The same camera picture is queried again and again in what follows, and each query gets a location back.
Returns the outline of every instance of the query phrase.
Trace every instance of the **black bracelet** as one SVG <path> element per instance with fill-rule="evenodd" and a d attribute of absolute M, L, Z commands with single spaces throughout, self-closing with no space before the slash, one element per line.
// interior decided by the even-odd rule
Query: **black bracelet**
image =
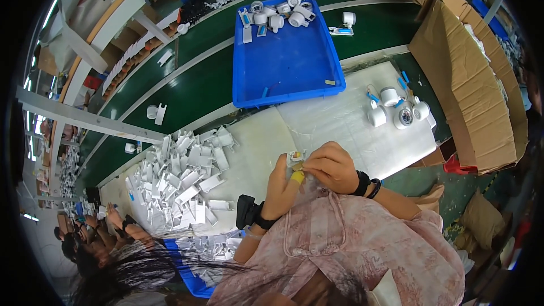
<path fill-rule="evenodd" d="M 378 179 L 372 179 L 371 182 L 374 183 L 376 186 L 375 186 L 374 189 L 372 190 L 372 193 L 370 193 L 370 194 L 367 196 L 367 198 L 369 198 L 369 199 L 372 200 L 372 199 L 376 196 L 377 192 L 379 192 L 379 190 L 380 190 L 380 188 L 381 188 L 381 181 L 378 180 Z"/>

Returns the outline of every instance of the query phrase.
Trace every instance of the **cardboard box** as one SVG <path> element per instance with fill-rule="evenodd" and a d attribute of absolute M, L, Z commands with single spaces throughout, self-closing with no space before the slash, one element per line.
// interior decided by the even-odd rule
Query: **cardboard box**
<path fill-rule="evenodd" d="M 141 9 L 144 14 L 155 24 L 157 24 L 159 21 L 160 21 L 160 16 L 159 14 L 153 9 L 153 7 L 145 4 L 141 7 Z M 136 32 L 137 34 L 139 34 L 139 36 L 143 36 L 147 33 L 147 29 L 145 27 L 143 27 L 140 23 L 138 23 L 136 20 L 130 20 L 128 21 L 128 23 L 126 24 L 126 27 L 130 28 L 131 30 L 133 30 L 134 32 Z"/>
<path fill-rule="evenodd" d="M 100 54 L 100 57 L 104 58 L 105 62 L 108 64 L 106 71 L 111 71 L 113 66 L 119 62 L 119 59 L 123 57 L 124 52 L 121 51 L 117 46 L 109 43 L 104 48 L 104 51 Z"/>
<path fill-rule="evenodd" d="M 425 0 L 418 18 L 423 23 L 408 49 L 442 106 L 461 166 L 477 166 L 484 174 L 517 163 L 527 146 L 527 118 L 516 77 L 493 32 L 465 0 Z M 471 24 L 491 62 L 463 24 Z M 506 103 L 497 79 L 507 92 Z"/>
<path fill-rule="evenodd" d="M 64 234 L 73 232 L 72 222 L 66 214 L 58 214 L 57 220 L 59 221 L 59 228 Z"/>
<path fill-rule="evenodd" d="M 55 57 L 51 51 L 49 51 L 49 46 L 40 48 L 40 54 L 37 57 L 37 68 L 47 72 L 51 76 L 57 76 L 59 74 L 57 64 L 55 63 Z"/>
<path fill-rule="evenodd" d="M 130 27 L 125 26 L 121 33 L 119 33 L 119 36 L 112 39 L 110 43 L 117 46 L 121 51 L 125 52 L 138 39 L 140 39 L 140 34 L 132 30 Z"/>

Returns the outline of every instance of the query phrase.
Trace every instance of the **woman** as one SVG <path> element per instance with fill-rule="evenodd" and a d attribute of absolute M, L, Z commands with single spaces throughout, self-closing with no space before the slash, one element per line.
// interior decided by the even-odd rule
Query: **woman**
<path fill-rule="evenodd" d="M 313 152 L 303 171 L 319 181 L 309 180 L 296 199 L 300 179 L 286 183 L 280 156 L 260 222 L 277 221 L 248 230 L 234 260 L 251 269 L 225 276 L 208 305 L 461 302 L 465 271 L 437 213 L 370 182 L 336 142 Z"/>

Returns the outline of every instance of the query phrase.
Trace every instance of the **worker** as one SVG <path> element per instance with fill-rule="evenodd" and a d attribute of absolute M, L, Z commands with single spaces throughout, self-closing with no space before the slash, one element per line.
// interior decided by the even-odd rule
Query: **worker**
<path fill-rule="evenodd" d="M 465 271 L 442 237 L 440 215 L 420 210 L 357 172 L 336 142 L 313 152 L 289 180 L 286 156 L 278 158 L 269 176 L 260 217 L 247 230 L 234 262 L 180 251 L 189 267 L 222 269 L 209 305 L 461 302 Z M 112 222 L 122 223 L 113 210 L 108 212 Z M 142 228 L 128 226 L 123 228 L 140 237 L 144 250 L 120 260 L 97 259 L 101 268 L 85 277 L 72 298 L 75 306 L 113 304 L 171 277 L 167 251 L 151 245 L 156 241 Z"/>

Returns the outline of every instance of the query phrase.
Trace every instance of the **black wrist strap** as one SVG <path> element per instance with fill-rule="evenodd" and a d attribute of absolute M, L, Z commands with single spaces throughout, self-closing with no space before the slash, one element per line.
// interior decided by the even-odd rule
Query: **black wrist strap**
<path fill-rule="evenodd" d="M 357 171 L 357 176 L 359 176 L 359 186 L 357 186 L 357 189 L 351 195 L 364 196 L 364 194 L 367 192 L 368 185 L 371 183 L 371 180 L 367 174 L 360 171 Z"/>
<path fill-rule="evenodd" d="M 380 180 L 372 179 L 371 182 L 374 183 L 376 186 L 374 186 L 374 189 L 372 189 L 372 193 L 370 193 L 370 195 L 367 196 L 367 198 L 369 198 L 369 199 L 373 199 L 376 196 L 377 192 L 381 188 L 381 181 Z"/>
<path fill-rule="evenodd" d="M 274 223 L 276 223 L 279 220 L 279 218 L 275 220 L 263 219 L 261 216 L 261 210 L 263 209 L 263 206 L 264 206 L 264 201 L 262 201 L 261 204 L 259 205 L 257 214 L 255 215 L 255 224 L 264 230 L 269 230 L 270 228 L 272 228 Z"/>

